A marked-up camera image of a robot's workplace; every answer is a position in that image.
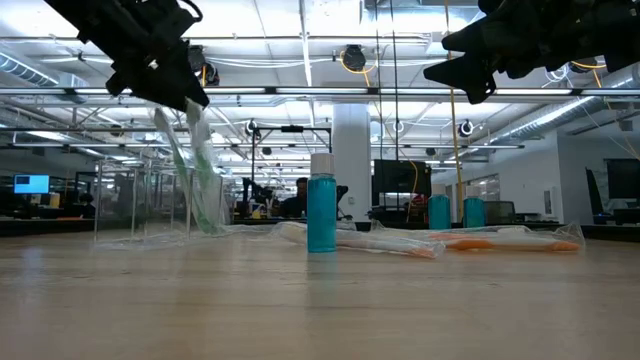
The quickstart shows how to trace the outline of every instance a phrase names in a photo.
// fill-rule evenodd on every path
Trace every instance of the person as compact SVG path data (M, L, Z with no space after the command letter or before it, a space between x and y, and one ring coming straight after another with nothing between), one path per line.
M282 202L280 214L285 218L301 218L302 212L307 213L307 182L309 179L296 180L297 195Z
M91 196L91 194L82 194L79 200L82 203L81 217L83 219L94 219L96 217L96 208L91 205L93 196Z

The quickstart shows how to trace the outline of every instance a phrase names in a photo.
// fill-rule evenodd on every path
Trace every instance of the fluorescent light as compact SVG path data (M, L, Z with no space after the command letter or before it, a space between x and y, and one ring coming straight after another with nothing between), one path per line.
M639 89L593 89L593 90L582 90L580 95L591 95L591 96L629 96L640 95Z
M78 95L108 95L111 96L109 90L100 88L76 88L74 89ZM131 95L131 89L124 89L120 95Z
M107 89L75 89L78 95L111 95Z
M170 144L124 144L128 148L168 148Z
M0 89L0 95L67 95L64 89L56 88L5 88Z
M281 163L281 164L309 164L311 160L256 160L256 163L266 164L266 163Z
M110 156L110 158L112 158L114 160L118 160L118 161L136 160L136 158L133 158L133 157L130 157L130 156L118 156L118 155Z
M29 131L27 134L55 141L67 140L66 136L58 133L52 133L50 131Z
M455 164L456 162L455 161L451 161L451 160L445 160L445 161L427 160L427 161L425 161L425 163L438 165L438 164Z
M116 148L120 147L118 144L69 144L75 148Z
M265 88L205 88L205 94L264 94Z
M59 148L63 147L62 144L57 143L22 143L22 144L11 144L15 147L44 147L44 148Z
M524 145L469 145L469 149L524 149Z
M461 90L454 89L454 94L462 94ZM396 89L380 89L382 95L395 95ZM398 89L398 95L449 95L450 89L446 88L417 88L417 89Z
M498 89L495 95L538 95L538 96L558 96L570 95L573 89Z
M278 94L309 94L309 95L331 95L331 94L366 94L369 90L365 88L277 88Z
M104 157L104 154L101 154L97 151L93 151L91 149L80 149L80 151L89 154L89 155L93 155L93 156L98 156L98 157Z

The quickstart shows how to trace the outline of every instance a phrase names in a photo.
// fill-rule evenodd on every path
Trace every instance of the blue bottle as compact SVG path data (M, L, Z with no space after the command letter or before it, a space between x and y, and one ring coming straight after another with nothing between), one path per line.
M431 197L427 202L429 211L429 229L451 229L451 203L446 195L447 188L443 184L433 184Z
M332 154L311 155L307 185L307 250L336 251L337 198Z
M467 186L467 198L464 201L464 227L485 227L484 200L480 199L480 188Z

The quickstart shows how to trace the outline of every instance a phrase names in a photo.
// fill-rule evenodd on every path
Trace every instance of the clear plastic bag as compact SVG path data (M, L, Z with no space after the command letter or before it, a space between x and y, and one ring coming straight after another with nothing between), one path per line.
M371 224L371 233L425 242L442 241L447 249L453 250L578 252L585 248L584 236L577 224L563 226L554 232L532 231L525 226L416 231L389 229L374 221Z
M271 231L271 237L306 245L307 225L293 222L280 223L274 226ZM341 229L338 229L336 233L336 245L343 248L397 253L427 259L435 259L442 255L445 250L444 244L441 241L418 241L396 236Z

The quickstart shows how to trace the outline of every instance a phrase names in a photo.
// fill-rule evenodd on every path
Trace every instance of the table surface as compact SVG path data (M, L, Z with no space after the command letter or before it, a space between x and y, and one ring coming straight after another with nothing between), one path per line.
M240 236L0 242L6 359L638 359L640 246L430 261Z

